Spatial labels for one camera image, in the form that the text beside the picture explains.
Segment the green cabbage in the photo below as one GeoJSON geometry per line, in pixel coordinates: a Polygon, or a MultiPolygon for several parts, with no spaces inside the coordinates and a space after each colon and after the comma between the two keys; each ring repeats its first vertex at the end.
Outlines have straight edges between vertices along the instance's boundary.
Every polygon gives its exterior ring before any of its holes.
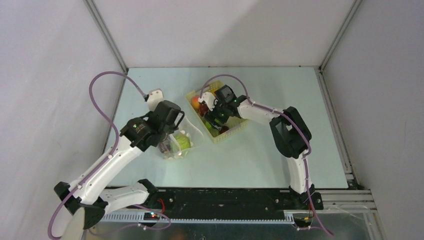
{"type": "Polygon", "coordinates": [[[190,138],[185,134],[179,133],[174,135],[175,141],[172,142],[172,148],[175,151],[182,151],[192,147],[190,138]]]}

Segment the green leaf vegetable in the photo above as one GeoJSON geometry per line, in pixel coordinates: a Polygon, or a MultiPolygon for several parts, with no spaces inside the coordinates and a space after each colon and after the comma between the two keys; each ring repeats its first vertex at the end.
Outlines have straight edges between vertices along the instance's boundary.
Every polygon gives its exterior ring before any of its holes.
{"type": "Polygon", "coordinates": [[[207,130],[213,138],[217,137],[220,134],[219,130],[214,128],[209,122],[206,121],[204,125],[206,126],[207,130]]]}

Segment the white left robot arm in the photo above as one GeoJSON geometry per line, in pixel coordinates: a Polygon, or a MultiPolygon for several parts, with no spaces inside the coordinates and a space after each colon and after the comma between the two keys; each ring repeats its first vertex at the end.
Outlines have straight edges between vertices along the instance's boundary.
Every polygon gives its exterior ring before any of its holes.
{"type": "Polygon", "coordinates": [[[132,160],[173,134],[184,116],[185,113],[175,103],[168,100],[159,102],[153,111],[130,119],[120,130],[116,143],[81,177],[72,183],[61,181],[54,187],[72,215],[79,209],[84,210],[84,230],[119,209],[136,205],[148,209],[156,206],[159,190],[147,179],[115,189],[108,189],[107,185],[132,160]]]}

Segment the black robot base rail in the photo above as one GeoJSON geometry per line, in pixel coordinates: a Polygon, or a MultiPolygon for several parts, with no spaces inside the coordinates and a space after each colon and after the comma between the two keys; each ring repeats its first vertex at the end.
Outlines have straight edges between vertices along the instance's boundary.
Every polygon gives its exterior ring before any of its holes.
{"type": "Polygon", "coordinates": [[[324,208],[314,188],[311,194],[299,194],[291,188],[156,187],[147,179],[138,183],[150,194],[143,206],[164,210],[173,220],[284,220],[288,211],[324,208]]]}

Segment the clear dotted zip bag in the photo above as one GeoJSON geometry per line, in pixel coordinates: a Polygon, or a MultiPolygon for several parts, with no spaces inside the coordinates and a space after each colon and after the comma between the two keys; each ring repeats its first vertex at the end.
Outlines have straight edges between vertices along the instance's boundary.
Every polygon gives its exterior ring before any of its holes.
{"type": "Polygon", "coordinates": [[[183,159],[194,149],[199,148],[204,140],[202,131],[185,116],[177,130],[168,134],[157,149],[165,160],[183,159]]]}

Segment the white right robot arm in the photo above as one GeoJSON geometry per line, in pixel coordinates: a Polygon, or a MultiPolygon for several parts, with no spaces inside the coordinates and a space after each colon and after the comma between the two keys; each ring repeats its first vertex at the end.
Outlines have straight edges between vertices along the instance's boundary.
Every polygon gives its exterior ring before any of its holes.
{"type": "Polygon", "coordinates": [[[220,132],[230,118],[250,120],[270,128],[274,144],[289,167],[291,204],[304,209],[313,203],[315,187],[310,180],[307,156],[311,153],[312,134],[295,107],[278,110],[261,105],[247,95],[236,96],[224,85],[215,92],[201,91],[201,107],[207,107],[203,119],[220,132]]]}

